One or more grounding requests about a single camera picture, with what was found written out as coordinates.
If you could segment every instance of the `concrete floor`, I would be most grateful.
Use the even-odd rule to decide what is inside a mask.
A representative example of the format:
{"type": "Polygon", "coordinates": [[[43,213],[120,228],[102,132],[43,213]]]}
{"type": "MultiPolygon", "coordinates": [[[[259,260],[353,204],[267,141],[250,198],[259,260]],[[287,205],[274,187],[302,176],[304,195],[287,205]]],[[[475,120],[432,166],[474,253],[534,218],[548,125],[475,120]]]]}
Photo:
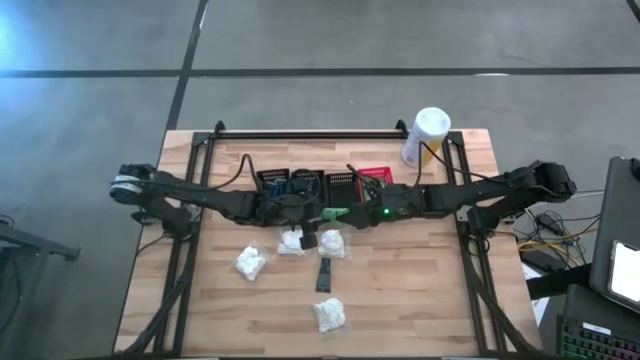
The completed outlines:
{"type": "MultiPolygon", "coordinates": [[[[5,0],[0,70],[180,69],[197,5],[5,0]]],[[[638,36],[624,0],[211,0],[193,67],[640,66],[638,36]]],[[[123,162],[157,161],[177,83],[0,79],[0,214],[82,247],[51,262],[20,358],[111,351],[140,228],[108,182],[123,162]]],[[[433,105],[489,128],[501,170],[558,161],[591,190],[611,156],[640,154],[638,88],[640,75],[191,79],[177,127],[389,128],[433,105]]]]}

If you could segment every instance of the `green part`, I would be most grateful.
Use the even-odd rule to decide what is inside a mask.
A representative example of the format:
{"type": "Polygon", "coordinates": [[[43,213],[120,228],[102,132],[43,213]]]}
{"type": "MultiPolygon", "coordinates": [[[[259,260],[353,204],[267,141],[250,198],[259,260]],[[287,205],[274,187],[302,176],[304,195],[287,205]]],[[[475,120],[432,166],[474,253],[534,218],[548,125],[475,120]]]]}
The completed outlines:
{"type": "Polygon", "coordinates": [[[348,214],[347,208],[326,208],[322,210],[322,218],[324,220],[335,220],[338,216],[348,214]]]}

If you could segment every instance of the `wooden table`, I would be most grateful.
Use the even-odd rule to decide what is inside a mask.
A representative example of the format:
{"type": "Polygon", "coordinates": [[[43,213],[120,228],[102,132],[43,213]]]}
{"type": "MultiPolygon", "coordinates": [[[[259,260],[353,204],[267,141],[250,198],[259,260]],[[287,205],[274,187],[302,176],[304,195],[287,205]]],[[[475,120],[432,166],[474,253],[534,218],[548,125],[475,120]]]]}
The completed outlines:
{"type": "MultiPolygon", "coordinates": [[[[496,175],[488,131],[462,133],[471,171],[496,175]]],[[[192,134],[167,133],[160,170],[184,177],[192,134]]],[[[356,168],[390,166],[395,182],[413,183],[417,170],[402,162],[402,146],[402,140],[218,140],[210,185],[230,178],[245,152],[251,154],[256,171],[308,168],[336,173],[346,172],[345,164],[351,163],[356,168]]],[[[432,161],[423,170],[421,182],[445,183],[444,167],[432,161]]],[[[254,189],[248,171],[228,189],[254,189]]],[[[317,254],[276,255],[278,232],[238,226],[213,211],[204,212],[183,356],[477,354],[453,217],[352,230],[351,259],[332,262],[331,294],[314,291],[320,262],[317,254]],[[246,281],[232,265],[251,241],[272,254],[255,283],[246,281]],[[311,305],[329,297],[343,301],[348,325],[345,330],[321,335],[311,305]]],[[[160,233],[159,227],[146,228],[140,246],[160,233]]],[[[170,247],[169,241],[161,242],[138,256],[116,350],[131,344],[158,309],[170,247]]],[[[489,258],[500,305],[525,338],[539,347],[513,238],[492,238],[489,258]]],[[[486,309],[483,317],[489,344],[493,344],[486,309]]],[[[167,336],[173,338],[171,319],[167,336]]]]}

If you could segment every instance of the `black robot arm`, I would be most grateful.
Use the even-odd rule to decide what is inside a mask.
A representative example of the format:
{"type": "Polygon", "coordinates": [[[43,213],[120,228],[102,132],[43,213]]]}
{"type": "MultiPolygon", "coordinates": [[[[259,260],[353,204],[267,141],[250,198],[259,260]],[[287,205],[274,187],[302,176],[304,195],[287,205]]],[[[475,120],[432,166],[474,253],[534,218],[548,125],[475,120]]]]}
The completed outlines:
{"type": "Polygon", "coordinates": [[[466,185],[387,185],[380,196],[354,204],[338,221],[363,229],[409,218],[443,218],[456,212],[472,235],[486,236],[501,219],[537,202],[563,202],[576,191],[563,165],[536,161],[530,166],[466,185]],[[479,201],[500,198],[489,206],[479,201]]]}
{"type": "MultiPolygon", "coordinates": [[[[373,189],[374,196],[365,203],[339,209],[341,215],[334,216],[335,220],[364,229],[381,222],[443,218],[458,212],[468,220],[470,232],[476,236],[486,236],[497,227],[500,219],[522,212],[528,206],[541,201],[566,201],[576,191],[564,166],[539,161],[458,186],[389,184],[382,188],[363,177],[361,180],[373,189]],[[500,197],[492,205],[476,205],[479,201],[500,197]]],[[[329,209],[317,195],[304,190],[313,186],[298,184],[278,196],[265,194],[259,183],[256,186],[256,191],[225,192],[186,182],[150,165],[122,165],[110,195],[119,203],[137,205],[149,216],[160,219],[165,230],[178,238],[190,236],[193,213],[187,206],[172,206],[165,198],[215,210],[240,225],[298,225],[304,232],[303,248],[316,246],[313,232],[318,225],[328,221],[323,217],[323,210],[329,209]]]]}

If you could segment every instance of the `wire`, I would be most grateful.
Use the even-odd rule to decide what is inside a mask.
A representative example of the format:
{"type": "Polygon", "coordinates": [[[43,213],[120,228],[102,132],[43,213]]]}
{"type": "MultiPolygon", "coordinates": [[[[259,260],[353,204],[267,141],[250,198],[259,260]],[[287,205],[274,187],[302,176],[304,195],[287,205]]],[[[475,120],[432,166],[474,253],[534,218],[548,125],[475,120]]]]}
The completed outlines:
{"type": "Polygon", "coordinates": [[[592,232],[595,232],[595,231],[598,231],[597,227],[595,227],[593,229],[585,230],[585,231],[582,231],[582,232],[579,232],[579,233],[565,235],[565,236],[562,236],[562,237],[559,237],[559,238],[556,238],[556,239],[541,239],[541,240],[555,241],[555,242],[551,242],[550,244],[562,244],[563,241],[561,241],[561,240],[571,239],[571,238],[576,237],[578,235],[588,234],[588,233],[592,233],[592,232]]]}
{"type": "Polygon", "coordinates": [[[140,249],[138,249],[138,252],[136,252],[136,256],[137,256],[137,255],[140,255],[140,253],[141,253],[144,249],[148,248],[149,246],[151,246],[151,245],[153,245],[153,244],[157,243],[158,241],[160,241],[160,240],[162,240],[162,239],[165,239],[165,238],[167,238],[167,237],[168,237],[168,236],[166,236],[165,234],[162,234],[162,236],[160,236],[159,238],[157,238],[157,239],[153,240],[152,242],[150,242],[150,243],[148,243],[148,244],[145,244],[143,247],[141,247],[140,249]]]}
{"type": "MultiPolygon", "coordinates": [[[[581,193],[581,194],[577,194],[577,195],[573,195],[569,198],[569,200],[575,200],[575,199],[580,199],[580,198],[586,198],[586,197],[593,197],[593,196],[601,196],[604,194],[603,192],[595,192],[595,193],[581,193]]],[[[533,204],[531,206],[529,206],[529,209],[533,209],[536,208],[538,206],[543,206],[543,205],[547,205],[547,203],[545,202],[539,202],[537,204],[533,204]]]]}
{"type": "Polygon", "coordinates": [[[11,309],[11,312],[9,313],[9,316],[5,320],[4,324],[2,324],[2,327],[0,328],[0,336],[2,336],[2,334],[5,332],[5,330],[7,330],[7,327],[9,327],[9,324],[11,323],[11,320],[13,320],[13,317],[15,316],[16,311],[18,310],[18,305],[20,305],[20,301],[22,301],[22,285],[20,283],[20,272],[18,271],[18,264],[17,264],[15,258],[10,257],[10,259],[11,259],[10,260],[11,264],[13,265],[13,273],[15,274],[16,293],[18,294],[18,298],[16,299],[16,302],[13,305],[13,309],[11,309]]]}
{"type": "Polygon", "coordinates": [[[602,190],[578,190],[575,193],[576,194],[604,193],[604,189],[602,189],[602,190]]]}
{"type": "Polygon", "coordinates": [[[433,151],[433,149],[431,149],[429,147],[429,145],[427,145],[427,143],[425,143],[424,141],[420,141],[420,145],[422,145],[425,148],[427,148],[427,150],[431,153],[431,155],[433,155],[433,157],[436,158],[436,160],[438,160],[442,165],[444,165],[448,169],[451,169],[451,170],[453,170],[455,172],[459,172],[461,174],[476,176],[476,177],[479,177],[481,179],[487,180],[489,182],[498,183],[498,184],[505,184],[505,185],[507,184],[506,181],[500,181],[500,180],[492,179],[492,178],[490,178],[488,176],[484,176],[484,175],[481,175],[481,174],[478,174],[478,173],[474,173],[474,172],[471,172],[471,171],[464,171],[464,170],[456,169],[455,167],[447,164],[444,160],[442,160],[442,158],[440,156],[438,156],[438,154],[436,154],[435,151],[433,151]]]}
{"type": "Polygon", "coordinates": [[[365,179],[365,176],[375,180],[378,184],[380,184],[380,180],[374,178],[373,176],[360,174],[360,172],[358,172],[358,170],[356,170],[353,166],[351,166],[351,164],[347,164],[347,169],[349,169],[349,171],[351,171],[362,182],[362,184],[364,186],[370,187],[370,188],[374,189],[377,192],[382,192],[382,188],[381,187],[371,184],[369,181],[367,181],[365,179]]]}
{"type": "Polygon", "coordinates": [[[547,210],[544,213],[555,214],[555,215],[557,215],[559,217],[559,219],[554,219],[554,221],[552,223],[550,223],[549,225],[553,225],[553,224],[555,224],[557,222],[564,223],[564,222],[567,222],[567,221],[593,220],[593,219],[596,219],[596,218],[600,217],[600,214],[596,214],[596,215],[593,215],[593,216],[588,216],[588,217],[583,217],[583,218],[564,219],[564,218],[562,218],[562,216],[560,216],[560,214],[558,214],[557,212],[552,211],[552,210],[547,210]]]}
{"type": "MultiPolygon", "coordinates": [[[[549,217],[555,216],[556,218],[554,219],[554,221],[552,222],[552,224],[555,224],[555,223],[559,222],[559,223],[560,223],[560,226],[561,226],[561,228],[562,228],[562,232],[563,232],[564,234],[569,234],[569,233],[570,233],[570,232],[569,232],[569,229],[567,229],[567,227],[566,227],[566,226],[565,226],[565,224],[564,224],[564,223],[565,223],[565,221],[567,221],[567,220],[563,219],[563,218],[562,218],[562,215],[558,214],[557,212],[555,212],[555,211],[553,211],[553,210],[547,210],[547,211],[545,211],[543,214],[546,214],[546,215],[547,215],[547,216],[549,216],[549,217]]],[[[591,219],[594,219],[594,218],[595,218],[595,219],[597,219],[597,218],[599,218],[599,217],[600,217],[600,214],[597,214],[597,215],[594,215],[594,216],[591,216],[591,217],[581,218],[581,220],[591,220],[591,219]]],[[[584,249],[584,246],[582,246],[582,244],[580,244],[580,242],[579,242],[579,241],[580,241],[580,238],[579,238],[579,237],[573,237],[573,238],[570,238],[570,239],[571,239],[571,241],[572,241],[572,243],[571,243],[571,244],[572,244],[572,245],[575,245],[575,246],[578,248],[578,254],[580,255],[580,259],[582,260],[582,263],[583,263],[583,264],[586,264],[586,263],[587,263],[587,259],[586,259],[586,258],[585,258],[585,256],[584,256],[584,253],[585,253],[585,250],[586,250],[586,249],[584,249]]],[[[564,244],[563,244],[563,245],[564,245],[565,250],[566,250],[568,253],[571,253],[571,251],[570,251],[570,249],[569,249],[569,244],[567,244],[567,242],[566,242],[566,241],[564,242],[564,244]]]]}
{"type": "MultiPolygon", "coordinates": [[[[473,242],[476,243],[477,248],[480,247],[480,244],[478,243],[478,238],[474,238],[473,242]]],[[[484,246],[484,252],[489,253],[489,250],[491,250],[491,242],[489,241],[489,239],[487,239],[486,237],[482,238],[482,244],[484,246]]],[[[467,246],[467,251],[469,251],[469,254],[473,256],[478,256],[478,254],[474,254],[473,252],[471,252],[471,248],[469,246],[467,246]]]]}
{"type": "MultiPolygon", "coordinates": [[[[176,184],[164,184],[161,182],[157,182],[157,181],[153,181],[153,180],[117,180],[117,181],[112,181],[111,185],[117,185],[117,184],[150,184],[150,185],[155,185],[155,186],[164,186],[164,187],[168,187],[168,188],[172,188],[172,189],[178,189],[178,190],[185,190],[185,191],[202,191],[202,192],[207,192],[207,191],[211,191],[211,190],[219,190],[225,186],[230,185],[231,183],[233,183],[234,181],[236,181],[238,179],[238,177],[240,177],[240,174],[242,173],[242,170],[244,169],[244,164],[245,162],[247,162],[249,164],[249,171],[251,172],[251,177],[253,178],[253,182],[256,185],[256,189],[258,191],[258,193],[260,193],[262,196],[264,196],[265,200],[273,202],[275,204],[281,205],[281,206],[287,206],[287,207],[296,207],[296,206],[304,206],[307,205],[313,201],[315,201],[319,196],[320,196],[320,191],[318,191],[316,193],[315,196],[313,196],[310,199],[307,199],[305,201],[301,201],[301,202],[295,202],[295,203],[291,203],[291,202],[285,202],[285,201],[281,201],[278,200],[278,197],[282,197],[284,195],[280,195],[278,197],[272,198],[269,197],[268,195],[266,195],[265,193],[262,192],[262,186],[260,181],[258,180],[258,176],[256,175],[256,171],[255,168],[253,166],[253,160],[251,159],[251,155],[249,154],[243,154],[242,155],[242,159],[240,160],[240,166],[238,167],[238,171],[236,171],[236,173],[227,181],[225,181],[224,183],[220,184],[220,185],[216,185],[216,186],[212,186],[212,187],[191,187],[191,186],[181,186],[181,185],[176,185],[176,184]]],[[[320,179],[319,177],[316,175],[315,179],[317,180],[318,184],[320,184],[320,179]]]]}
{"type": "MultiPolygon", "coordinates": [[[[544,244],[544,240],[542,240],[542,237],[540,236],[540,228],[538,227],[538,223],[536,222],[535,217],[533,216],[533,214],[531,213],[530,208],[525,209],[525,213],[529,216],[529,218],[531,219],[531,223],[533,225],[533,232],[529,233],[529,234],[525,234],[522,231],[519,231],[518,229],[513,229],[515,231],[518,231],[522,234],[525,234],[527,237],[527,241],[529,240],[534,240],[537,243],[542,243],[544,244]]],[[[564,264],[564,269],[566,268],[570,268],[571,266],[569,265],[569,256],[562,256],[562,253],[560,251],[557,251],[556,249],[550,248],[551,251],[553,251],[554,254],[556,254],[556,256],[558,256],[558,258],[560,259],[560,261],[562,261],[562,263],[564,264]]]]}

